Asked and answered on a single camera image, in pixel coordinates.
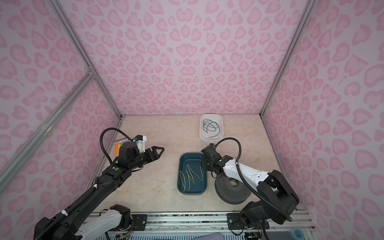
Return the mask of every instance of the dark blue tray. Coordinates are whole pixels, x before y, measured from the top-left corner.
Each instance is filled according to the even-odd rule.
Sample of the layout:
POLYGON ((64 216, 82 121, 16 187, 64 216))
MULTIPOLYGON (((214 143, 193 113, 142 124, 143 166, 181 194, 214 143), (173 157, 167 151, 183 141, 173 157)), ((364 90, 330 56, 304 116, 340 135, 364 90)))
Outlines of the dark blue tray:
POLYGON ((203 192, 205 192, 205 190, 207 189, 207 171, 200 171, 202 160, 203 160, 203 154, 198 153, 198 152, 188 152, 188 153, 183 154, 180 157, 179 171, 177 173, 177 176, 178 176, 177 177, 177 189, 182 194, 200 195, 203 192), (203 181, 201 181, 195 174, 193 174, 193 172, 191 174, 193 175, 195 183, 193 183, 192 181, 188 181, 188 174, 191 176, 191 174, 189 173, 190 171, 188 171, 188 174, 187 174, 188 165, 189 165, 190 169, 193 172, 195 172, 200 178, 201 178, 201 174, 203 173, 202 174, 203 181), (183 190, 184 190, 184 185, 183 185, 184 177, 182 174, 180 174, 180 171, 182 171, 182 173, 184 174, 185 181, 186 181, 185 192, 183 192, 183 190))

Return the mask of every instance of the pink heart pattern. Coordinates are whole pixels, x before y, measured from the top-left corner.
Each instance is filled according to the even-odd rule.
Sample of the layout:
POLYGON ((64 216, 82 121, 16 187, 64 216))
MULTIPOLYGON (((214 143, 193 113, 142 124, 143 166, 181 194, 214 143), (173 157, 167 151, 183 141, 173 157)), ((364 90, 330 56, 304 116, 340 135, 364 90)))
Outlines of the pink heart pattern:
POLYGON ((87 71, 49 9, 41 0, 2 3, 0 150, 6 162, 87 71))
MULTIPOLYGON (((100 89, 91 82, 0 196, 1 239, 32 239, 42 217, 53 217, 85 191, 103 154, 100 132, 116 121, 100 89), (82 123, 87 130, 82 130, 82 123), (23 227, 12 227, 16 224, 23 227)), ((106 133, 104 142, 110 136, 111 132, 106 133)))
POLYGON ((320 239, 384 238, 379 5, 320 1, 266 112, 283 168, 320 239))
POLYGON ((259 113, 306 1, 290 2, 62 5, 123 114, 259 113))

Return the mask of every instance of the white cable tie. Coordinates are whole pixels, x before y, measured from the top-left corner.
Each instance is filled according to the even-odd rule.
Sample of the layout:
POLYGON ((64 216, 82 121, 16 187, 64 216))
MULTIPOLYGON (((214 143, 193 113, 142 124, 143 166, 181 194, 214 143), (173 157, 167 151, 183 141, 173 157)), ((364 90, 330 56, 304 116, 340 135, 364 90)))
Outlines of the white cable tie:
POLYGON ((61 213, 68 217, 68 213, 66 210, 61 211, 61 213))

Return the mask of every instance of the blue tape roll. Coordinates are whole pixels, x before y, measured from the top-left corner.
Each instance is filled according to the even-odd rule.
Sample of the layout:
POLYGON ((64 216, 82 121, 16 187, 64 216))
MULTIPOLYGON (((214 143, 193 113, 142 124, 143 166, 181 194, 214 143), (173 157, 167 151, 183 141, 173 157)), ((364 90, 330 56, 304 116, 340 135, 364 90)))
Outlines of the blue tape roll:
POLYGON ((293 228, 291 230, 291 235, 292 235, 294 240, 304 240, 305 239, 303 231, 299 228, 293 228))

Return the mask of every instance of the white plastic bin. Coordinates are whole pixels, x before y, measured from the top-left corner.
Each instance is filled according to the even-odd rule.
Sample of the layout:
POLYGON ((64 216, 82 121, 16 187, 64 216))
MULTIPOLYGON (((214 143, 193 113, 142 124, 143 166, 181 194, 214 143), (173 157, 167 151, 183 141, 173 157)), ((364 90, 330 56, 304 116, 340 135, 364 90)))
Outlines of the white plastic bin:
POLYGON ((200 118, 200 138, 203 143, 218 143, 224 137, 223 118, 217 114, 204 114, 200 118))

